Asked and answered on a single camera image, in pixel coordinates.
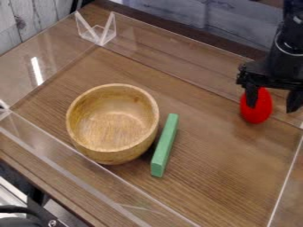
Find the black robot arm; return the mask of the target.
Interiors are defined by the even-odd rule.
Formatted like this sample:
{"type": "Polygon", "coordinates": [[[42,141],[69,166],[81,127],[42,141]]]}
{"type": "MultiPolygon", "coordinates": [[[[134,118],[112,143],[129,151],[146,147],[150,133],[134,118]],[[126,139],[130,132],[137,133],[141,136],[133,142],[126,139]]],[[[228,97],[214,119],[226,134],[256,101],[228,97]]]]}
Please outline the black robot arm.
{"type": "Polygon", "coordinates": [[[280,22],[265,57],[238,66],[234,83],[245,89],[245,104],[256,107],[261,88],[286,90],[286,113],[303,106],[303,0],[282,0],[280,22]]]}

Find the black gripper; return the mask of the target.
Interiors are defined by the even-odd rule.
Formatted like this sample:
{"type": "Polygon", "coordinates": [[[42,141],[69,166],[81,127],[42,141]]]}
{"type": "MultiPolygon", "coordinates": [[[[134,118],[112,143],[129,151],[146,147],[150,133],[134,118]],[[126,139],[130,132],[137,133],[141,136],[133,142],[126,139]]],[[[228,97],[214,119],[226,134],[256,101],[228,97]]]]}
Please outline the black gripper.
{"type": "Polygon", "coordinates": [[[303,79],[276,77],[264,60],[248,61],[237,70],[234,83],[245,88],[245,104],[249,108],[256,107],[258,87],[290,90],[286,95],[288,114],[303,106],[303,79]]]}

